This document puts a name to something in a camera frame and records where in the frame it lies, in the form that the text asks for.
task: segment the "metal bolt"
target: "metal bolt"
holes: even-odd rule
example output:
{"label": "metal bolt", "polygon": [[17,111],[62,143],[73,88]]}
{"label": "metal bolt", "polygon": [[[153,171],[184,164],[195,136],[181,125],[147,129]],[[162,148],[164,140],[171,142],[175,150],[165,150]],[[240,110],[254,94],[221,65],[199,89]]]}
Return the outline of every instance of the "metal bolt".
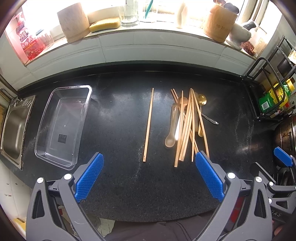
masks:
{"label": "metal bolt", "polygon": [[261,177],[256,177],[255,180],[256,180],[256,182],[259,182],[259,183],[262,182],[262,178]]}
{"label": "metal bolt", "polygon": [[227,174],[227,177],[230,178],[230,179],[234,179],[235,178],[235,174],[230,172]]}
{"label": "metal bolt", "polygon": [[64,179],[69,180],[69,179],[71,179],[71,177],[72,177],[72,174],[68,173],[64,176]]}
{"label": "metal bolt", "polygon": [[44,181],[44,179],[42,177],[40,177],[40,178],[37,179],[37,182],[38,183],[43,183],[43,181]]}

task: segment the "barcode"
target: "barcode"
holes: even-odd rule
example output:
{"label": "barcode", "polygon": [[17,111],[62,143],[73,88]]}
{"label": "barcode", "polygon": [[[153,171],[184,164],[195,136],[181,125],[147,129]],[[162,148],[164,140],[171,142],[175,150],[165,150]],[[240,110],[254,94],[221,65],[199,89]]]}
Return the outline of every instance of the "barcode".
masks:
{"label": "barcode", "polygon": [[269,104],[268,104],[267,101],[264,102],[261,106],[262,106],[262,109],[263,109],[263,110],[266,110],[267,108],[269,108]]}

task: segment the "black square label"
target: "black square label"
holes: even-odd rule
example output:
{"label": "black square label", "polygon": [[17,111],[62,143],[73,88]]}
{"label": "black square label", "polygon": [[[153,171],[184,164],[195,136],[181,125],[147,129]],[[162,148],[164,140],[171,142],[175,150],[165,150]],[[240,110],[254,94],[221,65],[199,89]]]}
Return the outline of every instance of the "black square label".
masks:
{"label": "black square label", "polygon": [[66,143],[66,139],[67,139],[66,135],[59,134],[59,138],[57,141],[61,143]]}

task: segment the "black countertop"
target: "black countertop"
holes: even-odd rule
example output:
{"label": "black countertop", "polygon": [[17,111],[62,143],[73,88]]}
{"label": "black countertop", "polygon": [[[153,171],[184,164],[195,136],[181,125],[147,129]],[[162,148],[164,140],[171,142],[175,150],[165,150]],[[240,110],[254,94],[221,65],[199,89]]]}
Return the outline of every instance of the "black countertop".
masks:
{"label": "black countertop", "polygon": [[[68,173],[35,156],[36,135],[43,110],[51,92],[62,86],[90,85],[93,88],[83,127],[78,163],[97,151],[105,164],[86,200],[86,213],[119,221],[163,221],[189,217],[215,208],[188,148],[184,162],[174,168],[176,145],[167,148],[169,132],[170,89],[189,89],[207,97],[202,111],[219,122],[204,120],[210,159],[226,172],[250,179],[249,166],[257,161],[268,172],[273,170],[272,133],[266,123],[254,122],[251,103],[242,84],[206,75],[171,72],[114,72],[76,77],[31,91],[35,104],[27,125],[23,170],[9,161],[4,163],[24,183],[33,187],[38,177],[60,179]],[[154,100],[146,163],[142,162],[151,89]],[[198,148],[203,139],[196,135]]]}

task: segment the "wooden chopstick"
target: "wooden chopstick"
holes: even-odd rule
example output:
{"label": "wooden chopstick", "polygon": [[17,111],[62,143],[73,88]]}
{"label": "wooden chopstick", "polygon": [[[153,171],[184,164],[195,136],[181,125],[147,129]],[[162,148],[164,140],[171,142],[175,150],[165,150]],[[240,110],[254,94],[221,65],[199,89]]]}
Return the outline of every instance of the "wooden chopstick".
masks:
{"label": "wooden chopstick", "polygon": [[[178,103],[178,95],[177,95],[175,89],[171,89],[170,91],[171,91],[171,93],[173,95],[173,98],[174,98],[175,102]],[[192,139],[192,130],[191,129],[190,129],[189,136],[191,138],[191,141],[194,140],[194,151],[195,151],[195,153],[197,153],[198,152],[198,148],[197,148],[197,144],[196,144],[195,139]]]}
{"label": "wooden chopstick", "polygon": [[197,102],[197,99],[196,99],[196,96],[195,96],[195,93],[194,93],[194,90],[191,90],[192,94],[193,94],[193,98],[194,98],[194,101],[195,101],[195,104],[196,104],[196,107],[197,107],[197,111],[198,111],[198,116],[200,118],[200,124],[202,126],[202,133],[203,133],[203,137],[204,137],[204,141],[205,141],[205,151],[207,153],[207,157],[210,158],[210,155],[209,155],[209,148],[207,146],[207,137],[205,135],[205,127],[203,125],[203,121],[202,121],[202,115],[201,115],[201,112],[200,112],[200,108],[199,108],[199,105],[198,105],[198,102]]}
{"label": "wooden chopstick", "polygon": [[149,107],[149,115],[148,115],[148,124],[147,124],[147,131],[146,131],[146,140],[145,140],[145,147],[144,147],[143,162],[146,162],[146,156],[147,156],[149,130],[150,130],[151,113],[152,113],[153,94],[154,94],[154,88],[152,88],[152,93],[151,93],[151,100],[150,100],[150,107]]}
{"label": "wooden chopstick", "polygon": [[183,132],[182,132],[182,145],[181,145],[181,151],[180,151],[180,156],[179,156],[180,161],[184,161],[184,158],[182,158],[182,157],[183,157],[183,153],[186,151],[186,149],[185,149],[186,137],[187,137],[187,134],[189,133],[189,131],[188,131],[189,125],[191,125],[191,122],[190,122],[191,112],[192,112],[191,111],[191,95],[189,93],[188,105],[187,105],[187,111],[186,111],[185,123],[184,123],[185,125],[184,125]]}
{"label": "wooden chopstick", "polygon": [[179,124],[179,137],[178,137],[174,167],[178,167],[178,160],[179,160],[179,154],[180,154],[180,149],[181,149],[181,141],[182,141],[181,136],[182,136],[183,118],[184,118],[183,96],[184,95],[183,95],[183,91],[182,91],[182,94],[181,94],[180,124]]}
{"label": "wooden chopstick", "polygon": [[[192,137],[191,140],[195,141],[195,117],[194,117],[194,99],[192,95],[192,89],[190,89],[190,95],[191,95],[191,111],[192,111]],[[191,150],[191,162],[194,158],[194,142],[192,141],[192,150]]]}

